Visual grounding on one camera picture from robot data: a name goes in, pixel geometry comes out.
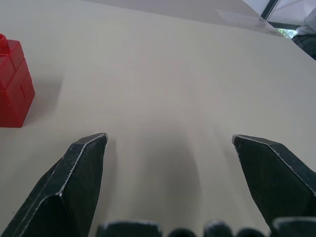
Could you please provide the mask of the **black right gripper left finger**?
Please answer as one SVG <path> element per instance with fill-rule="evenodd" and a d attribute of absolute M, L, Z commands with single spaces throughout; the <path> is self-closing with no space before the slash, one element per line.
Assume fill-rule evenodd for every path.
<path fill-rule="evenodd" d="M 88 237 L 107 142 L 106 133 L 74 142 L 39 179 L 0 237 Z"/>

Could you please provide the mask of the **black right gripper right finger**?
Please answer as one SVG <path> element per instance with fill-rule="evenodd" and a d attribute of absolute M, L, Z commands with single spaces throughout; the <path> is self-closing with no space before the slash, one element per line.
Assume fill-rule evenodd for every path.
<path fill-rule="evenodd" d="M 232 144 L 269 228 L 277 218 L 316 218 L 316 172 L 281 143 L 234 135 Z"/>

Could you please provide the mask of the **red toy brick stack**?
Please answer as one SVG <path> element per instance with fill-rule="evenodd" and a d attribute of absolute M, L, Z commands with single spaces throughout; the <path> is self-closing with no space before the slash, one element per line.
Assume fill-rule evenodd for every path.
<path fill-rule="evenodd" d="M 0 127 L 22 127 L 34 96 L 21 43 L 0 34 Z"/>

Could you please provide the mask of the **person in white shirt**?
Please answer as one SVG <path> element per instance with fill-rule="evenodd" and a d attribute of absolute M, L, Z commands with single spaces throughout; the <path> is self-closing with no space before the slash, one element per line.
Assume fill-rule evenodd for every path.
<path fill-rule="evenodd" d="M 316 60 L 316 7 L 304 19 L 303 24 L 296 29 L 297 34 L 292 41 Z"/>

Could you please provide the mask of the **black vertical post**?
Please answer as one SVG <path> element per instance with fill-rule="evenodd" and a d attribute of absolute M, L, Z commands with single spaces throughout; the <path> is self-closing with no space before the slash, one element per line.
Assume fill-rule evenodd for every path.
<path fill-rule="evenodd" d="M 266 5 L 265 9 L 263 10 L 261 17 L 268 21 L 272 13 L 274 12 L 275 8 L 279 4 L 280 0 L 269 0 L 268 4 Z"/>

